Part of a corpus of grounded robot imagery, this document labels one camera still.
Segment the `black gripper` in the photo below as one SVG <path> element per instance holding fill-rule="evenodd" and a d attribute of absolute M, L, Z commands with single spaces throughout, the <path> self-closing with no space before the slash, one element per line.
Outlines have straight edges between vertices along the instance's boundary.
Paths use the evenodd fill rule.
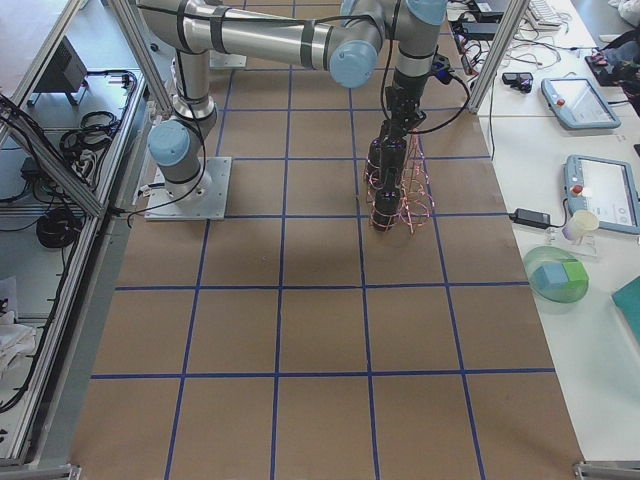
<path fill-rule="evenodd" d="M 408 90 L 387 86 L 384 90 L 384 111 L 389 115 L 392 131 L 412 131 L 426 119 L 419 100 Z"/>

